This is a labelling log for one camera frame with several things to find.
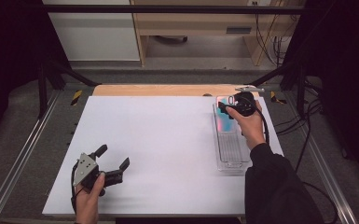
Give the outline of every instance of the transparent tray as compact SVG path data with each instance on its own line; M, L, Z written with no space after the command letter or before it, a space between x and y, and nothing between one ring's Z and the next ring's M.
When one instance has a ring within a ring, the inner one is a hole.
M229 96L216 97L214 104L214 142L217 169L222 172L243 173L250 161L250 150L235 119L221 113L217 101L229 104Z

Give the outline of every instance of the black jacket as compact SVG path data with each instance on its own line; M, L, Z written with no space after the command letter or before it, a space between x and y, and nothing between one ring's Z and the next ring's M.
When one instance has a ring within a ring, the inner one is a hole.
M245 215L248 224L324 223L320 211L290 162L268 144L251 151L246 172Z

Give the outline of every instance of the white table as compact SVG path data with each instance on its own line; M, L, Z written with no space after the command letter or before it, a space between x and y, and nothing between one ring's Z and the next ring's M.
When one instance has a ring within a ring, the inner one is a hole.
M131 165L108 187L100 214L115 217L244 216L244 176L217 170L214 97L91 96L48 196L44 215L73 216L70 176L80 153L103 144L100 170ZM283 154L263 98L270 144Z

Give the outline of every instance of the hand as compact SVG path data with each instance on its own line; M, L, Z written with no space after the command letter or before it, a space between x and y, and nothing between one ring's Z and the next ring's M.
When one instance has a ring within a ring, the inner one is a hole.
M255 101L255 104L261 111L260 103ZM258 144L266 143L266 139L263 134L263 119L257 111L255 111L255 113L251 116L244 117L229 106L226 106L226 110L235 120L238 121L242 134L246 138L246 145L248 145L251 150Z
M96 224L98 222L98 198L104 188L105 173L101 173L89 191L80 184L76 186L76 223Z

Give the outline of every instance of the wall outlet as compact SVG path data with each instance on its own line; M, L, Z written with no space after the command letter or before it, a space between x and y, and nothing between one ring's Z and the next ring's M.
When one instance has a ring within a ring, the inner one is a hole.
M249 0L248 7L268 7L271 0Z
M249 0L248 7L258 7L260 0Z

